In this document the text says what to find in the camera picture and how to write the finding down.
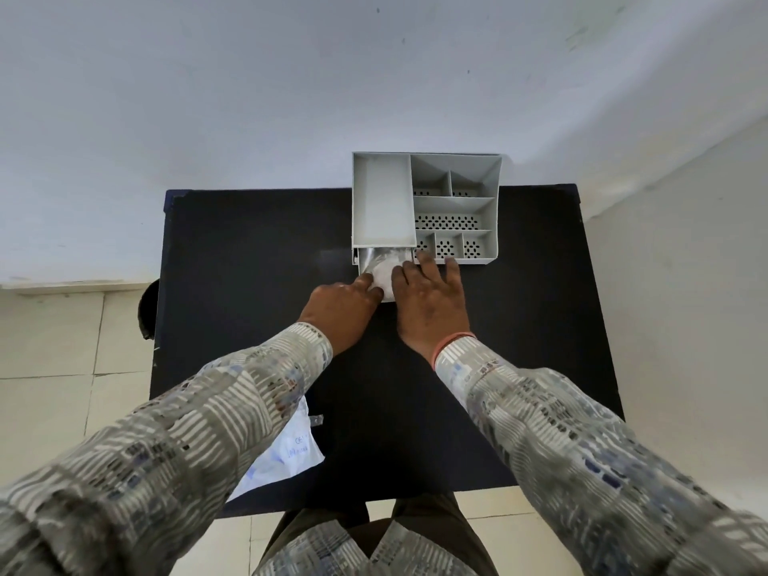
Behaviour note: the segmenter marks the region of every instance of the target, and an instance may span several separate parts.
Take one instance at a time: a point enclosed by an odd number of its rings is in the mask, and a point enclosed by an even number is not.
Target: printed long-sleeve shirt
[[[168,574],[331,357],[319,330],[294,324],[0,490],[0,574]],[[469,337],[440,353],[436,373],[586,574],[768,574],[762,519],[708,495],[564,376],[515,368]],[[256,572],[416,567],[473,574],[397,522],[370,558],[329,522]]]

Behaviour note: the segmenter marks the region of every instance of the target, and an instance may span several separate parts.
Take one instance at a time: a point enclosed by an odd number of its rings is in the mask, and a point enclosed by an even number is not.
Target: tiled floor
[[[139,292],[0,294],[0,484],[33,470],[149,396],[152,343]],[[498,572],[580,574],[519,488],[457,493]],[[371,519],[393,502],[368,504]],[[280,514],[216,520],[173,576],[247,576]]]

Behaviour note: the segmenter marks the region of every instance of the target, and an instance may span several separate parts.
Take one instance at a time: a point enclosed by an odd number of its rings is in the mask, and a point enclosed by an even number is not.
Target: baseboard
[[[126,281],[70,281],[70,282],[5,282],[0,285],[4,292],[17,295],[47,295],[53,293],[86,293],[95,291],[133,291],[146,289],[148,282]]]

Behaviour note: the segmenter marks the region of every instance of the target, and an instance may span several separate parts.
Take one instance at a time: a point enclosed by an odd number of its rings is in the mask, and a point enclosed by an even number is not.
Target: leg
[[[498,576],[491,557],[458,508],[453,493],[398,499],[392,520],[451,552],[479,576]]]
[[[275,532],[266,545],[260,565],[282,550],[310,528],[316,525],[337,520],[344,529],[367,524],[369,521],[368,507],[365,503],[353,503],[339,509],[299,509],[285,512],[277,524]]]

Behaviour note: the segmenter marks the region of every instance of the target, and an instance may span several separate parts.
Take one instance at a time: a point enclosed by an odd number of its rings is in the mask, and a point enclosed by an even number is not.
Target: black table
[[[169,192],[151,392],[272,337],[312,289],[350,282],[350,189]],[[503,187],[498,258],[463,266],[472,330],[513,364],[548,366],[621,415],[576,186]],[[514,485],[428,364],[394,303],[307,394],[324,463],[227,504],[223,517]]]

